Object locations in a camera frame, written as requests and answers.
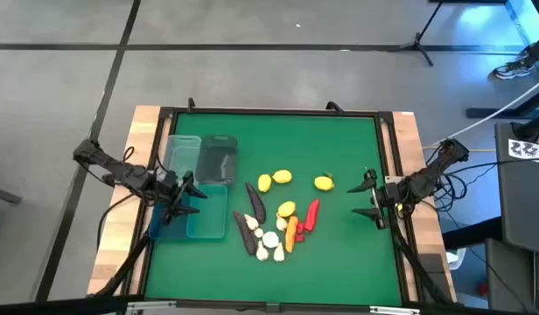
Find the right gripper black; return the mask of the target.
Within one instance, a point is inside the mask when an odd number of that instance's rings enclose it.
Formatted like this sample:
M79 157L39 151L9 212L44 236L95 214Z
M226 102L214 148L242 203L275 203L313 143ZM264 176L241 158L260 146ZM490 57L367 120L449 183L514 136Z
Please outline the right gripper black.
M368 169L363 175L363 181L347 193L362 193L371 190L373 208L355 208L355 214L360 214L375 221L378 229L386 229L391 225L391 218L396 217L399 206L403 203L403 195L397 183L387 183L377 186L377 174L374 169Z

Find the yellow lemon with green stem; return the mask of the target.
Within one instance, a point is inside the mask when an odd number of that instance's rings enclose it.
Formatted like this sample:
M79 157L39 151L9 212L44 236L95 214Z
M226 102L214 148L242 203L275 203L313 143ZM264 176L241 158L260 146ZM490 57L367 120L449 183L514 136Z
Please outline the yellow lemon with green stem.
M313 184L317 189L324 192L331 191L335 187L333 177L328 173L317 176L313 180Z

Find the long red pepper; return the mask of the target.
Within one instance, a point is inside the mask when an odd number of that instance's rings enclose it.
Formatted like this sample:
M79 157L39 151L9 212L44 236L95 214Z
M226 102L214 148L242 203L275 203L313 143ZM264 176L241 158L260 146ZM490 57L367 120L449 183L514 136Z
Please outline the long red pepper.
M319 204L320 200L315 199L308 208L305 222L304 222L304 230L307 232L312 232L317 224L318 215L319 215Z

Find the dark purple eggplant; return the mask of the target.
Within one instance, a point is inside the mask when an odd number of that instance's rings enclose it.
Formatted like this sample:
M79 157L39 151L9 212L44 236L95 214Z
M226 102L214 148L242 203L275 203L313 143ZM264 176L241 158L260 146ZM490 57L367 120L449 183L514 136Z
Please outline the dark purple eggplant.
M257 190L249 183L245 183L250 203L253 207L256 220L263 224L266 221L266 209Z
M243 240L247 253L250 256L254 255L257 251L257 243L252 234L252 231L248 227L245 217L241 213L238 213L236 211L233 211L233 216L240 230L241 238Z

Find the teal plastic basket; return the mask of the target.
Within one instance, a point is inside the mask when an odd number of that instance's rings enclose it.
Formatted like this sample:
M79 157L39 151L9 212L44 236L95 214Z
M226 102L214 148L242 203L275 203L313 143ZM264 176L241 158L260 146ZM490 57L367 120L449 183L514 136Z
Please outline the teal plastic basket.
M227 222L228 189L217 184L199 184L198 189L207 198L190 198L189 205L199 212L188 216L185 235L194 240L222 239Z

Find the blue plastic basket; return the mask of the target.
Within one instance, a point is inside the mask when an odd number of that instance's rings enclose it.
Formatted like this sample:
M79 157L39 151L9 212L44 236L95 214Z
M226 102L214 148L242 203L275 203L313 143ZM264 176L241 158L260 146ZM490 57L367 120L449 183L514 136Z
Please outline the blue plastic basket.
M169 223L164 219L166 205L158 202L154 208L150 224L150 237L162 242L183 242L187 240L186 214L173 217Z

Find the clear plastic basket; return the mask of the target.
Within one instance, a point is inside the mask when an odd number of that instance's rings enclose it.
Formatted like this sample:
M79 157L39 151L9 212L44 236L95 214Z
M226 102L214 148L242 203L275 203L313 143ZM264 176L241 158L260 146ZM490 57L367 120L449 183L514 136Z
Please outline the clear plastic basket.
M173 135L168 137L163 166L183 182L186 172L195 172L199 161L201 138L199 136Z

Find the green table mat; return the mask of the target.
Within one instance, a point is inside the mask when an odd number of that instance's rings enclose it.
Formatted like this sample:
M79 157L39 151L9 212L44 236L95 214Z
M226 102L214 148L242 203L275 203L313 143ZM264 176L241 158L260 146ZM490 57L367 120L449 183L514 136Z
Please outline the green table mat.
M389 231L353 213L370 205L369 192L347 193L368 169L382 169L382 149L371 118L181 114L176 131L238 140L234 184L227 190L222 239L157 241L150 255L148 298L241 302L393 305L402 301L396 252ZM259 261L245 249L233 211L251 214L246 182L289 170L292 181L262 195L266 231L276 226L285 201L299 219L319 199L317 224L283 262ZM328 173L335 187L320 191L313 180Z

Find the white plastic container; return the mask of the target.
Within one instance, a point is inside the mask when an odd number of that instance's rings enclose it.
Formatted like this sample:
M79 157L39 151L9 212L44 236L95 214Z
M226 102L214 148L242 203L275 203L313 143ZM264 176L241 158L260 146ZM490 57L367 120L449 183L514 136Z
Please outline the white plastic container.
M456 251L447 251L446 259L450 270L457 270L466 256L466 248L458 248Z

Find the black equipment cart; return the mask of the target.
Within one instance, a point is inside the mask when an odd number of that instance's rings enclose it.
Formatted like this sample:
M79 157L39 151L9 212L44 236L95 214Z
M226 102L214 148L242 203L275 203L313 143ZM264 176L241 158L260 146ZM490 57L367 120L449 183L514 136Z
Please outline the black equipment cart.
M494 134L503 238L539 252L539 163L508 155L509 139L523 141L511 124L496 124Z

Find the black tripod stand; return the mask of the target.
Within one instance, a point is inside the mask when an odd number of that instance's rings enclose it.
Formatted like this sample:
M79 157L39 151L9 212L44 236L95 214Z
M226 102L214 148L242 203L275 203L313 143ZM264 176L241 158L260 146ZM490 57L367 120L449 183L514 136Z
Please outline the black tripod stand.
M418 31L414 38L405 44L402 45L395 45L393 48L388 49L388 53L400 53L400 52L419 52L422 54L423 58L425 59L426 63L429 67L433 67L434 63L432 62L429 54L427 53L426 49L422 45L421 41L424 36L424 34L429 29L433 19L438 14L440 8L443 5L443 1L439 0L437 2L437 6L435 10L431 13L429 19L427 20L426 24L424 25L423 29L421 31Z

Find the black equipment box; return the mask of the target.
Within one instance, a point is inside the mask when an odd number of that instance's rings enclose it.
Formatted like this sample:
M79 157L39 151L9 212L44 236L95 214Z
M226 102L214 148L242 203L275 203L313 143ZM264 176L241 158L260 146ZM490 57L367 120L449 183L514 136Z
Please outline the black equipment box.
M539 254L486 240L487 301L491 310L539 315Z

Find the white printed tag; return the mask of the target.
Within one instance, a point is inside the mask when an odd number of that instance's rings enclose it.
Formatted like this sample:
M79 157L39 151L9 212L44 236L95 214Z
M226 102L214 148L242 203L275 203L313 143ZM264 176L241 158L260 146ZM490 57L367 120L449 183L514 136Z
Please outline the white printed tag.
M539 163L539 144L514 139L509 139L507 144L510 157Z

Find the grey furniture foot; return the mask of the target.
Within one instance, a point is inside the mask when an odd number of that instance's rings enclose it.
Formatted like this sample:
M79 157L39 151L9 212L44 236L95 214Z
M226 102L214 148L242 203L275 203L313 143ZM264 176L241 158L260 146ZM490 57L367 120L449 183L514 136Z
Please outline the grey furniture foot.
M18 205L22 202L23 198L16 194L0 189L0 200L8 202L12 205Z

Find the black table frame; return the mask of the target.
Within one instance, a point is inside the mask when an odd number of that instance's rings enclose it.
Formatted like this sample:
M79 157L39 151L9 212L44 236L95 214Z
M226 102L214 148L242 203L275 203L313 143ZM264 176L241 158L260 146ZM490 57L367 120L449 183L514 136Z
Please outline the black table frame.
M328 117L355 117L355 118L371 118L374 120L375 127L377 129L378 140L381 145L381 161L382 168L380 171L376 171L379 176L389 175L391 173L387 172L386 168L386 155L385 155L385 145L383 141L379 138L379 125L378 119L376 118L376 111L347 111L344 115L337 115L332 111L328 110L277 110L277 109L266 109L266 108L196 108L192 113L187 111L187 108L175 108L177 117L176 122L171 125L172 133L171 135L179 135L176 131L176 125L179 115L181 114L232 114L232 115L270 115L270 116L328 116ZM135 150L133 158L137 155L137 150ZM151 163L154 159L156 153L152 155L152 160L146 162L145 164ZM400 289L402 293L402 301L398 306L407 304L410 300L410 290L409 284L406 276L406 269L403 265L403 255L400 250L397 249L394 243L392 232L390 229L382 229L390 232L393 242L393 247L396 254L397 261L397 270L398 278L400 282ZM231 309L248 309L248 310L266 310L271 306L278 306L282 311L313 311L313 312L347 312L351 310L355 311L365 311L371 305L348 305L348 304L293 304L293 303L267 303L267 302L241 302L241 301L220 301L220 300L184 300L184 299L174 299L174 298L149 298L145 294L145 287L147 284L147 276L150 267L151 253L153 250L154 244L158 242L155 241L150 245L144 253L144 258L142 265L138 267L135 271L136 276L138 277L138 282L135 284L135 290L142 294L145 298L148 299L165 299L165 300L175 300L178 302L178 305L184 308L231 308Z

